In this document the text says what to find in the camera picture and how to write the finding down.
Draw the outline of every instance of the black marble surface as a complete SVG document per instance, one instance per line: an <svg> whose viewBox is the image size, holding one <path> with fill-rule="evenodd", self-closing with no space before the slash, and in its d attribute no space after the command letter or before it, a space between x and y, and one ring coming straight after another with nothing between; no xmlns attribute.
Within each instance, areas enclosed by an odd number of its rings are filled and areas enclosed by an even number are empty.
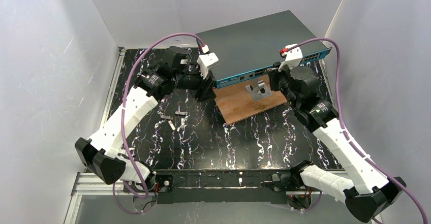
<svg viewBox="0 0 431 224"><path fill-rule="evenodd" d="M121 104L127 76L142 52L126 51L110 115ZM151 51L139 67L161 59L163 52ZM196 60L198 50L189 49L189 54L189 59ZM307 66L321 79L320 93L329 99L320 65L316 62ZM168 122L160 119L160 114L173 116L173 123L179 127L181 117L174 114L178 110L188 112L184 131L172 131ZM138 124L128 142L136 148L135 158L155 169L285 169L304 159L323 169L341 168L325 145L297 121L289 105L227 125L214 100L197 103L186 90L166 96Z"/></svg>

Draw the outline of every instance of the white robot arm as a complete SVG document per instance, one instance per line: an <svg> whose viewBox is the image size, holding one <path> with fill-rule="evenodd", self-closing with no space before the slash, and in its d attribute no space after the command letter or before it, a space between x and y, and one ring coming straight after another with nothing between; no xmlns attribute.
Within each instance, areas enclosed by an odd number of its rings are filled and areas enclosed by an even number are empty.
<svg viewBox="0 0 431 224"><path fill-rule="evenodd" d="M346 129L342 129L334 107L318 95L320 80L309 67L298 66L302 53L299 47L294 46L296 44L281 50L280 55L285 61L276 62L267 70L271 89L282 92L293 107L296 118L328 147L350 179L326 172L308 161L292 168L292 177L297 178L299 185L319 189L342 201L358 220L369 222L391 205L402 190L366 162L370 156ZM365 157L358 154L352 145ZM396 180L405 186L401 178L396 177Z"/></svg>
<svg viewBox="0 0 431 224"><path fill-rule="evenodd" d="M82 163L98 175L106 184L117 180L141 183L130 159L119 155L123 141L121 138L121 113L125 110L126 137L142 120L142 118L157 106L159 101L170 94L174 88L191 89L197 101L215 98L212 91L215 81L211 69L218 64L214 53L199 56L198 71L184 72L187 51L171 46L165 52L161 62L152 64L138 75L135 85L127 95L126 108L120 106L102 127L88 139L79 138L75 149ZM147 185L153 185L155 175L150 167L143 162L136 165Z"/></svg>

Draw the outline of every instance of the white arm segment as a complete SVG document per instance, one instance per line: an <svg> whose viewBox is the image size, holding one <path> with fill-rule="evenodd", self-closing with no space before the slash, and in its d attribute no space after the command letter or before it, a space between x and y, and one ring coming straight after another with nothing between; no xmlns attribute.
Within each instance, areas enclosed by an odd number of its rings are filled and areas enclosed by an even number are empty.
<svg viewBox="0 0 431 224"><path fill-rule="evenodd" d="M132 132L136 125L138 125L141 119L158 104L154 97L147 97L146 94L147 92L142 88L132 87L127 95L126 114L124 119L126 137L130 132ZM90 144L97 150L104 149L106 151L105 155L111 158L117 157L118 151L122 146L120 127L122 109L122 106L118 107L106 123L90 136ZM130 160L122 157L117 158L126 162L126 170L120 179L141 183ZM140 162L136 162L136 164L140 169L142 176L146 179L149 175L149 169Z"/></svg>
<svg viewBox="0 0 431 224"><path fill-rule="evenodd" d="M353 187L352 180L329 173L316 165L306 167L299 175L304 185L318 188L320 191L342 201L343 204L346 200L343 191Z"/></svg>
<svg viewBox="0 0 431 224"><path fill-rule="evenodd" d="M386 176L367 163L365 159L349 145L349 141L347 141L343 135L343 130L340 127L338 119L332 119L327 125L328 127L325 129L322 127L318 128L313 134L335 155L349 174L359 194L373 193L374 186L381 188L388 183ZM350 134L349 137L350 141L352 141L364 155L367 155Z"/></svg>

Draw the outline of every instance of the gray floor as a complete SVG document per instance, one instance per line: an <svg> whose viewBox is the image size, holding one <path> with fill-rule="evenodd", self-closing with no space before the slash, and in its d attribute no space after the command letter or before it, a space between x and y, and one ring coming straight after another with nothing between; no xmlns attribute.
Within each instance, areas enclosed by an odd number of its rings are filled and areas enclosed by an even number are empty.
<svg viewBox="0 0 431 224"><path fill-rule="evenodd" d="M119 199L126 208L134 210L131 196L119 196ZM76 223L362 223L349 213L344 204L335 202L328 195L324 195L319 205L304 215L286 208L287 205L260 202L175 203L154 206L145 215L132 215L120 210L112 196L83 196Z"/></svg>

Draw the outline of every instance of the white wall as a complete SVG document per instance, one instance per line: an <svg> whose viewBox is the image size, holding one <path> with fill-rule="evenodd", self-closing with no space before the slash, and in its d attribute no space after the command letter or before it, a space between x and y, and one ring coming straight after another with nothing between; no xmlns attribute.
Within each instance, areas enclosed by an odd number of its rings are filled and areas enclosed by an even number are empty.
<svg viewBox="0 0 431 224"><path fill-rule="evenodd" d="M431 0L345 0L328 33L341 48L341 103L361 146L431 215ZM335 60L325 59L334 90ZM422 223L403 194L388 224Z"/></svg>
<svg viewBox="0 0 431 224"><path fill-rule="evenodd" d="M0 0L1 223L63 223L117 45L92 0Z"/></svg>
<svg viewBox="0 0 431 224"><path fill-rule="evenodd" d="M315 35L324 36L341 0L94 0L119 46L148 47L177 32L198 33L291 10ZM180 42L196 46L190 38Z"/></svg>

